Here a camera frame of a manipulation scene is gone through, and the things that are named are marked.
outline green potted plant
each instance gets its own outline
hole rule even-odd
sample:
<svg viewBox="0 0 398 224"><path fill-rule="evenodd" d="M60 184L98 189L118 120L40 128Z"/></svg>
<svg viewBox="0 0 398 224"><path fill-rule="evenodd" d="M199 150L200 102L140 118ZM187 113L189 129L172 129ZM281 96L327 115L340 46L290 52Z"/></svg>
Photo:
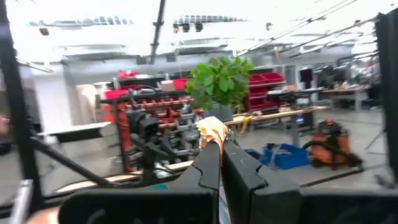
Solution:
<svg viewBox="0 0 398 224"><path fill-rule="evenodd" d="M198 64L191 71L193 78L186 84L194 105L205 111L205 116L216 116L220 121L233 118L234 108L243 107L254 67L247 59L231 59L227 56L211 58L207 65Z"/></svg>

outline person's hand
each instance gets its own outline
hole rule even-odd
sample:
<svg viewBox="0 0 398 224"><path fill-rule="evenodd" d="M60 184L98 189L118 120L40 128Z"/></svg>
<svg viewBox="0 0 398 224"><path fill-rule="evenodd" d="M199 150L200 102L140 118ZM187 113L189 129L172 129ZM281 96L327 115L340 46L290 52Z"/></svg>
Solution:
<svg viewBox="0 0 398 224"><path fill-rule="evenodd" d="M9 120L4 116L0 115L0 136L6 137L9 133Z"/></svg>
<svg viewBox="0 0 398 224"><path fill-rule="evenodd" d="M58 212L60 207L49 208L35 212L28 220L27 224L58 224Z"/></svg>

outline ceiling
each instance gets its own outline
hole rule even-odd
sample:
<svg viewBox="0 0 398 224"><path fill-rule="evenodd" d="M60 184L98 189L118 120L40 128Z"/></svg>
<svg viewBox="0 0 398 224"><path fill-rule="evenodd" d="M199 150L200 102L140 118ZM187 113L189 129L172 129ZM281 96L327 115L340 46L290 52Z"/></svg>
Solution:
<svg viewBox="0 0 398 224"><path fill-rule="evenodd" d="M7 10L16 48L26 57L38 57L38 51L44 55L42 58L60 57L66 54L66 50L73 52L74 48L68 46L114 44L123 45L125 51L134 55L149 55L155 33L152 23L157 19L159 3L160 0L7 0ZM172 0L166 2L157 53L171 52L181 47L184 41L195 39L206 39L196 43L195 47L211 44L208 39L217 39L217 44L227 43L228 50L248 49L339 3L347 6L294 30L271 45L303 43L351 26L357 20L370 19L380 11L391 10L395 7L391 4L398 6L398 0L245 0L244 3ZM244 22L206 23L201 32L191 28L190 32L174 34L174 21L185 16L233 17ZM270 30L266 29L267 23L273 24ZM49 26L49 36L41 35L39 27L42 26ZM371 23L364 24L312 45L339 38L355 38L359 33L369 33L372 29Z"/></svg>

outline orange shop vacuum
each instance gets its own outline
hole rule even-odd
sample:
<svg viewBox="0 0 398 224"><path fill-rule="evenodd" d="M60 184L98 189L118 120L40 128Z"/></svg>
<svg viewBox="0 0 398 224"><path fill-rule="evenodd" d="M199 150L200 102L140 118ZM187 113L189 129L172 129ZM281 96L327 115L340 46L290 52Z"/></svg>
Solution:
<svg viewBox="0 0 398 224"><path fill-rule="evenodd" d="M303 148L311 147L311 165L314 167L328 165L332 170L337 170L339 165L346 164L363 170L363 160L352 153L349 144L349 131L341 124L327 119L319 123L312 134L312 140Z"/></svg>

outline blue crate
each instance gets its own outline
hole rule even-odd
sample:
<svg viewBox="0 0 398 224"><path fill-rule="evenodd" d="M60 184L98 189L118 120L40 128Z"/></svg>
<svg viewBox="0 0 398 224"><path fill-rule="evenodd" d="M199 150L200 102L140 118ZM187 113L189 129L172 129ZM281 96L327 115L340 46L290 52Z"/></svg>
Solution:
<svg viewBox="0 0 398 224"><path fill-rule="evenodd" d="M267 166L269 165L269 161L272 156L272 147L274 145L275 144L267 144L263 148L264 155L259 159L262 164ZM290 154L276 154L274 162L275 166L278 168L285 170L309 165L310 159L308 158L308 152L305 149L295 147L290 144L282 144L280 149L289 151Z"/></svg>

